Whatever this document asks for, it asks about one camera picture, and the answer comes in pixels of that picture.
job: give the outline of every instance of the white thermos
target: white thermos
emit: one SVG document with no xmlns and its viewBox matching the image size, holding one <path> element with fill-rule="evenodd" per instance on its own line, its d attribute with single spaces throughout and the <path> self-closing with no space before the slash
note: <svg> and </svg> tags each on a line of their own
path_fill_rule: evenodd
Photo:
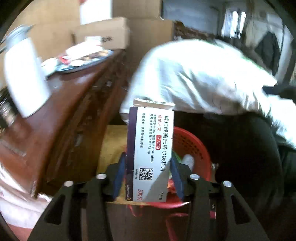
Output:
<svg viewBox="0 0 296 241">
<path fill-rule="evenodd" d="M 4 74 L 10 95 L 21 116 L 35 113 L 49 99 L 51 92 L 46 83 L 41 63 L 27 32 L 32 27 L 21 25 L 6 38 Z"/>
</svg>

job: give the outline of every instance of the red dosage label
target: red dosage label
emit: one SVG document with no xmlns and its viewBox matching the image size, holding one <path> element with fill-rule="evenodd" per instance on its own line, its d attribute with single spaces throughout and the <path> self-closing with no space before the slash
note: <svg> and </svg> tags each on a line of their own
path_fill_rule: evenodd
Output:
<svg viewBox="0 0 296 241">
<path fill-rule="evenodd" d="M 160 150 L 160 147 L 161 147 L 161 135 L 156 135 L 155 149 Z"/>
</svg>

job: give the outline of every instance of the cardboard box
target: cardboard box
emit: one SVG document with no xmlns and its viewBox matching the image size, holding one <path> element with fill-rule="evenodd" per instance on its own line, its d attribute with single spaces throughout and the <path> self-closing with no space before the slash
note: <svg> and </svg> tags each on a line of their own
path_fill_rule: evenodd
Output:
<svg viewBox="0 0 296 241">
<path fill-rule="evenodd" d="M 113 0 L 113 17 L 159 18 L 161 0 Z"/>
<path fill-rule="evenodd" d="M 130 44 L 126 51 L 131 71 L 152 48 L 173 40 L 174 23 L 162 19 L 130 19 Z"/>
<path fill-rule="evenodd" d="M 129 28 L 126 18 L 113 18 L 80 25 L 74 30 L 75 43 L 81 43 L 87 36 L 103 37 L 103 48 L 126 49 L 129 43 Z"/>
<path fill-rule="evenodd" d="M 129 112 L 126 200 L 165 202 L 174 129 L 174 112 L 168 109 L 174 104 L 137 102 Z"/>
</svg>

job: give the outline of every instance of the purple stripe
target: purple stripe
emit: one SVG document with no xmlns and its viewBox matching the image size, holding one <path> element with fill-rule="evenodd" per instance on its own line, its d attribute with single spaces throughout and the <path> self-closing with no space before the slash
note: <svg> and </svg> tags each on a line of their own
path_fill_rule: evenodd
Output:
<svg viewBox="0 0 296 241">
<path fill-rule="evenodd" d="M 128 138 L 126 150 L 126 200 L 133 200 L 133 165 L 135 160 L 135 139 L 138 108 L 131 107 L 128 115 Z"/>
</svg>

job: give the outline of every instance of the red plastic basket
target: red plastic basket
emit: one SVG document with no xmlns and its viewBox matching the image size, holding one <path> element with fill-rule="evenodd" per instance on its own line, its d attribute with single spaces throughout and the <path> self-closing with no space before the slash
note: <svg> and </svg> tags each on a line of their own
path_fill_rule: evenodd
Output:
<svg viewBox="0 0 296 241">
<path fill-rule="evenodd" d="M 194 158 L 193 173 L 200 175 L 207 181 L 211 181 L 212 167 L 210 155 L 204 144 L 192 133 L 174 127 L 173 151 L 182 159 L 186 154 Z M 184 206 L 188 202 L 182 202 L 176 194 L 168 193 L 166 202 L 149 202 L 153 207 L 172 209 Z"/>
</svg>

